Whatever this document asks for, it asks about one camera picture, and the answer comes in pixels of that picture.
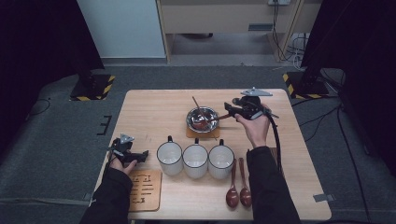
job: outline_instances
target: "metal bowl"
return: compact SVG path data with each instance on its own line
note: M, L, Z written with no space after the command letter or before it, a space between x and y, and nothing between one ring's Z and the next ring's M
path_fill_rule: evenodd
M196 133L209 133L219 126L218 120L206 121L218 117L218 113L210 107L200 106L201 112L197 107L192 109L186 117L187 125Z

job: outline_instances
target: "black sleeve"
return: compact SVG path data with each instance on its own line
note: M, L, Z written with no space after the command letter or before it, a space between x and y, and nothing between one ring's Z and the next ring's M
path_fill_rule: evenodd
M285 178L277 170L269 147L247 152L254 223L301 223Z
M128 223L129 196L133 183L125 173L108 168L102 184L93 194L91 206L80 224Z

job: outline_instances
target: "person's right hand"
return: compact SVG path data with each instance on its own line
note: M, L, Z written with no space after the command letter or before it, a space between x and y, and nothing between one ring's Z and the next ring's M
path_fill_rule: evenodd
M129 163L128 166L123 167L122 163L120 162L119 159L117 159L114 155L113 155L113 159L110 162L110 167L114 168L116 170L119 170L123 173L125 173L126 175L129 175L132 170L134 169L134 167L137 164L137 160L131 161L131 163Z
M241 115L235 114L236 121L240 122L247 133L247 138L253 147L265 147L267 145L267 134L270 120L264 115L254 120L244 119Z

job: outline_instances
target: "white wall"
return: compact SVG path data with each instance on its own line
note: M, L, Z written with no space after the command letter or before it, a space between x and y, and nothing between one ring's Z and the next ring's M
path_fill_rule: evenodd
M78 0L101 58L165 58L155 0Z

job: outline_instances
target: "tabletop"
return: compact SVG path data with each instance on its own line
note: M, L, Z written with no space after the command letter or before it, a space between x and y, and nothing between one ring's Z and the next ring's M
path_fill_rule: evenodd
M183 150L194 143L186 135L186 116L196 107L192 96L199 106L213 108L218 114L225 115L224 102L232 103L240 98L244 90L133 90L128 91L112 135L112 140L121 133L134 137L133 152L148 150L144 163L135 169L161 170L156 156L158 147L172 135L174 142ZM263 90L273 96L261 96L272 112L279 116L275 119L280 138L282 167L301 220L327 220L332 216L326 201L316 202L314 195L323 194L315 167L306 148L301 130L294 116L287 93L281 89ZM246 158L252 149L245 129L234 118L219 122L219 138L200 139L200 145L207 151L224 140L224 145L233 150L235 158ZM276 141L272 128L267 136L268 147L275 147ZM184 219L184 220L251 220L252 210L241 203L231 209L225 202L225 195L231 186L231 175L226 179L214 179L209 172L199 179L189 178L184 170L175 176L163 174L161 203L157 211L129 213L129 219ZM237 169L235 186L242 188L242 178Z

